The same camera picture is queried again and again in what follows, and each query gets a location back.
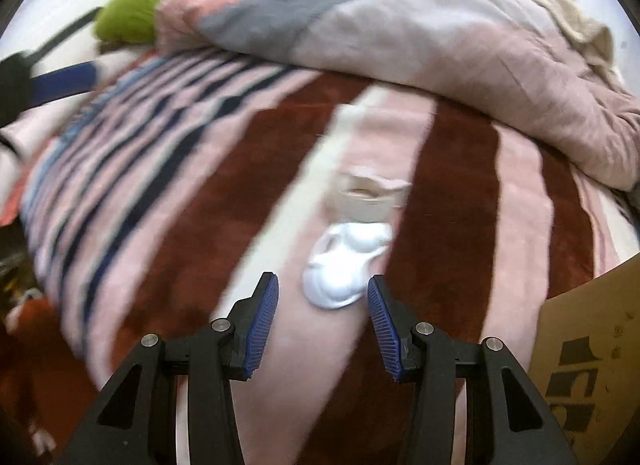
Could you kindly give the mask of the green fluffy pillow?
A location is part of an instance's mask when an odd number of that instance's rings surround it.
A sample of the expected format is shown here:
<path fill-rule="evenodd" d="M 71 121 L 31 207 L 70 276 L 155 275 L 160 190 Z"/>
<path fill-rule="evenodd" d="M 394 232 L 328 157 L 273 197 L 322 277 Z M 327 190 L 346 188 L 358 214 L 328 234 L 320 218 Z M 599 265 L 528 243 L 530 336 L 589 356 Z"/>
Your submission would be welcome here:
<path fill-rule="evenodd" d="M 162 0 L 109 0 L 96 14 L 93 33 L 102 43 L 152 44 L 154 12 Z"/>

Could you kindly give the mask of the white tape dispenser roll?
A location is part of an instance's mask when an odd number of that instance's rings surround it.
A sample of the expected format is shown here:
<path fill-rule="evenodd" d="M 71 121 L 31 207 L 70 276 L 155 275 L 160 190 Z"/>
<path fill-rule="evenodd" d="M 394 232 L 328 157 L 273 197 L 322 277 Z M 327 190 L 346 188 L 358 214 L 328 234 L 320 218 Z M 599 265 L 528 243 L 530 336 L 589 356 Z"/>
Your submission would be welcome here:
<path fill-rule="evenodd" d="M 406 204 L 410 189 L 407 180 L 384 178 L 372 168 L 354 166 L 335 175 L 328 205 L 340 222 L 387 222 Z"/>

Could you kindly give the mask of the brown cardboard box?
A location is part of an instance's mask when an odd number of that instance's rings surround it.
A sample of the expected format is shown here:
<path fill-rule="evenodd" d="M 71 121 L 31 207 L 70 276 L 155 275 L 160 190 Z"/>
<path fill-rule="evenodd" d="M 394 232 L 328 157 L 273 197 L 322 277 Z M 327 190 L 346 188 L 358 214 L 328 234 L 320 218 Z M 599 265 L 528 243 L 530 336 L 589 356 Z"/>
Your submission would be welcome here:
<path fill-rule="evenodd" d="M 639 464 L 639 258 L 547 300 L 529 376 L 581 464 Z"/>

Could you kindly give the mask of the striped plush bed blanket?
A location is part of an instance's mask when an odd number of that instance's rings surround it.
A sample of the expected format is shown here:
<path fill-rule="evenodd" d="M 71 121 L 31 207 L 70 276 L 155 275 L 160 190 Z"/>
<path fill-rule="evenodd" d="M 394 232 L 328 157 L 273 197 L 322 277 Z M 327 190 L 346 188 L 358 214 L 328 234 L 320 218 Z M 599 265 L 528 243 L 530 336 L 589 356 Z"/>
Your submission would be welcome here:
<path fill-rule="evenodd" d="M 321 238 L 352 238 L 331 201 L 355 176 L 400 195 L 367 271 L 521 363 L 545 300 L 639 251 L 614 193 L 547 144 L 425 92 L 215 49 L 146 57 L 82 103 L 8 208 L 96 386 L 145 334 L 198 332 L 271 271 L 264 360 L 232 388 L 247 463 L 393 464 L 411 387 L 363 300 L 327 311 L 303 289 Z"/>

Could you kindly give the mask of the pink grey striped duvet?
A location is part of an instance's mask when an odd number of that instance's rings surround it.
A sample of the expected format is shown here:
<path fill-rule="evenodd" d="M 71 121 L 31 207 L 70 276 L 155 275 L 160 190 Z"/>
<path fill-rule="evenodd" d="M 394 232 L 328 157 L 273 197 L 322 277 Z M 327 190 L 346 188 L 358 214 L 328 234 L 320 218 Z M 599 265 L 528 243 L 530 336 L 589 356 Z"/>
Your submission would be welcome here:
<path fill-rule="evenodd" d="M 603 185 L 638 184 L 638 100 L 532 0 L 162 0 L 155 29 L 167 53 L 213 45 L 454 99 Z"/>

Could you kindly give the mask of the cream fleece blanket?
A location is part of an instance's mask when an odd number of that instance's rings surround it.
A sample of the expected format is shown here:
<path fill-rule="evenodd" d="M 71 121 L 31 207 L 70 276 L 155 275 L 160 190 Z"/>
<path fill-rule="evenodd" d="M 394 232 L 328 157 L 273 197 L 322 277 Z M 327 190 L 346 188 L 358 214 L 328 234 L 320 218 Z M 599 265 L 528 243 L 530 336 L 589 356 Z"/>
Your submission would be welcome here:
<path fill-rule="evenodd" d="M 567 41 L 612 88 L 623 87 L 615 64 L 614 36 L 603 22 L 584 14 L 574 0 L 532 0 L 548 11 Z"/>

